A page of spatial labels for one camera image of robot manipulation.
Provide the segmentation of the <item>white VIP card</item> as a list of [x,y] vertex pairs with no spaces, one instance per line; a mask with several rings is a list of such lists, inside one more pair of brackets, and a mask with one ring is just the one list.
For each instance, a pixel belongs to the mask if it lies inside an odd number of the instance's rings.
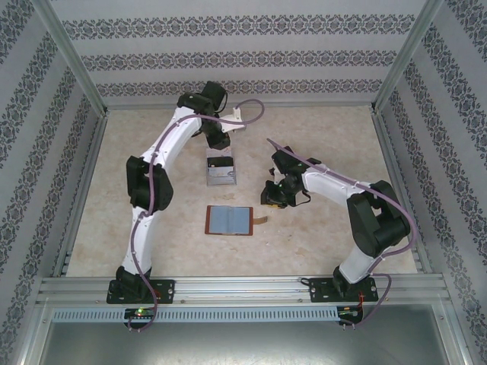
[[208,186],[229,186],[237,184],[235,170],[233,168],[208,169],[206,178]]

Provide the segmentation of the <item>brown leather card holder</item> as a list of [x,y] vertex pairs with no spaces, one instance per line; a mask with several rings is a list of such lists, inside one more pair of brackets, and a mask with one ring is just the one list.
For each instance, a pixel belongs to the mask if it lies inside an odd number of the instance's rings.
[[206,210],[205,234],[252,236],[253,227],[267,221],[267,216],[254,217],[253,207],[209,205]]

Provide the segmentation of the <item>grey metal sheet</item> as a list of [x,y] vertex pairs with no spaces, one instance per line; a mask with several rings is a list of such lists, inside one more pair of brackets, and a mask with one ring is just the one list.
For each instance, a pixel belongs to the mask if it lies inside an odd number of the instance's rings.
[[330,322],[168,323],[133,334],[120,324],[56,323],[41,365],[459,365],[439,336],[375,335]]

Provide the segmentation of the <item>aluminium table end rail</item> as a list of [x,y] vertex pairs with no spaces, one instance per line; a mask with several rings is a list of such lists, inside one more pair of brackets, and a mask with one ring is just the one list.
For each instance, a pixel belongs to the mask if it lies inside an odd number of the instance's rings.
[[[367,106],[372,107],[372,102],[364,101],[298,101],[298,102],[269,102],[263,101],[266,109],[274,107],[297,107],[297,108],[308,108],[308,107],[352,107],[352,106]],[[176,104],[173,103],[153,103],[153,104],[120,104],[107,106],[109,111],[119,111],[119,110],[174,110]]]

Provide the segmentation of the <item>aluminium mounting rail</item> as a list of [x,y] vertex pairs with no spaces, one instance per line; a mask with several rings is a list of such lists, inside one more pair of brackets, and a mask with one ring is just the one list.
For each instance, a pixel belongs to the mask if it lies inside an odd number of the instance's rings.
[[[375,277],[384,305],[451,303],[440,274]],[[310,292],[298,276],[175,277],[173,306],[292,306],[310,305]],[[109,278],[44,278],[34,303],[51,307],[106,306]]]

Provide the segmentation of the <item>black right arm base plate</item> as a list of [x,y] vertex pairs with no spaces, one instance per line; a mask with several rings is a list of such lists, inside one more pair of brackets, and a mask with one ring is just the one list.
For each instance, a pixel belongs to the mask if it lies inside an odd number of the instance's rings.
[[339,289],[333,283],[333,278],[311,278],[309,292],[312,303],[348,303],[360,299],[375,303],[379,300],[376,282],[371,277],[356,284],[345,284]]

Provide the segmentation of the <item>aluminium table side rail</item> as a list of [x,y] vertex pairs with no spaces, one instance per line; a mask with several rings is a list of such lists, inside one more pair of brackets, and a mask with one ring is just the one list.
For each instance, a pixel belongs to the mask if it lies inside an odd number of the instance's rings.
[[371,111],[371,119],[374,124],[374,129],[377,134],[380,149],[384,156],[384,162],[387,167],[387,172],[389,174],[391,185],[395,189],[396,196],[399,199],[399,203],[412,218],[411,227],[415,227],[415,230],[412,230],[409,235],[409,242],[414,240],[414,242],[410,245],[410,251],[412,252],[416,269],[419,273],[422,274],[432,274],[434,272],[434,269],[429,262],[425,245],[422,242],[422,236],[417,226],[417,221],[414,216],[413,207],[407,194],[406,187],[403,183],[401,170],[396,160],[393,145],[391,144],[389,135],[387,134],[387,128],[381,115],[379,115],[377,112]]
[[107,110],[103,117],[99,118],[96,129],[93,131],[87,155],[84,160],[83,169],[76,186],[75,194],[73,195],[72,205],[68,213],[68,218],[65,227],[62,231],[59,249],[56,252],[54,266],[49,274],[51,278],[58,278],[63,275],[65,267],[65,258],[69,252],[72,251],[76,236],[78,234],[81,218],[84,207],[88,198],[91,180],[94,175],[97,158],[100,153],[103,136],[107,127],[107,122],[110,117],[110,111]]

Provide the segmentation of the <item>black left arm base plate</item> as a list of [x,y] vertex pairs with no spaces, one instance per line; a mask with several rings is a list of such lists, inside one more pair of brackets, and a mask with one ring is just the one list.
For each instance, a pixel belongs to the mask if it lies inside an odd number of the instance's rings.
[[[174,280],[150,280],[158,304],[172,304],[175,292]],[[150,304],[154,302],[152,293],[142,280],[125,282],[112,280],[108,287],[108,304]]]

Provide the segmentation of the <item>aluminium frame post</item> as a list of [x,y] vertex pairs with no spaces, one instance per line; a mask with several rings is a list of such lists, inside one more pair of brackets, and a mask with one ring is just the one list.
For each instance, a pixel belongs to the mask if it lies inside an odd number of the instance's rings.
[[105,116],[107,106],[103,102],[95,83],[91,80],[88,70],[51,5],[51,1],[31,0],[31,2],[97,115]]
[[449,365],[473,365],[453,304],[440,300],[431,308]]
[[373,114],[378,114],[378,112],[384,108],[385,103],[388,101],[395,86],[399,82],[403,71],[418,48],[422,37],[425,35],[426,30],[429,28],[443,3],[444,0],[425,0],[406,41],[385,77],[376,98],[371,103],[371,112]]
[[40,365],[52,317],[49,301],[34,306],[14,365]]

